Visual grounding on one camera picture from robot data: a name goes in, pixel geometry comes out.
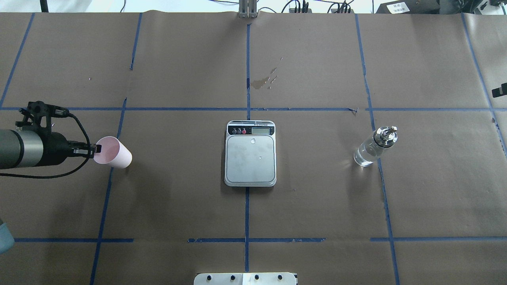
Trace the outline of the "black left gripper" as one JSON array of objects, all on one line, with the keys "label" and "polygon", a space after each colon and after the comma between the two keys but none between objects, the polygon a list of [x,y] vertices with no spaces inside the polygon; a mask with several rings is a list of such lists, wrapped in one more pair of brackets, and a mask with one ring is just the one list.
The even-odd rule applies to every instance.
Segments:
[{"label": "black left gripper", "polygon": [[95,155],[101,153],[101,144],[75,144],[71,148],[69,141],[58,132],[49,135],[40,135],[43,143],[43,155],[40,166],[59,165],[71,155]]}]

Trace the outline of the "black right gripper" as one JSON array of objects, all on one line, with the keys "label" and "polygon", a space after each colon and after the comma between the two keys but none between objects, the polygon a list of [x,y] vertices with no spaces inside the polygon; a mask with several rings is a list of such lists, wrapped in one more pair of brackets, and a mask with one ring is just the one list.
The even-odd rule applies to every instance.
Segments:
[{"label": "black right gripper", "polygon": [[507,95],[507,83],[502,83],[498,88],[492,89],[492,98],[494,99],[506,95]]}]

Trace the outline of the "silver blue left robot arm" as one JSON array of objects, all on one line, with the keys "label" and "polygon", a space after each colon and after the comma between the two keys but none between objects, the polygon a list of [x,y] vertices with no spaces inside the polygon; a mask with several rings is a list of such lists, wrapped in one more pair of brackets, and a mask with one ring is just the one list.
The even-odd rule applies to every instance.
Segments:
[{"label": "silver blue left robot arm", "polygon": [[35,131],[2,129],[0,169],[54,166],[71,157],[93,158],[102,149],[101,144],[69,141],[58,132],[45,137]]}]

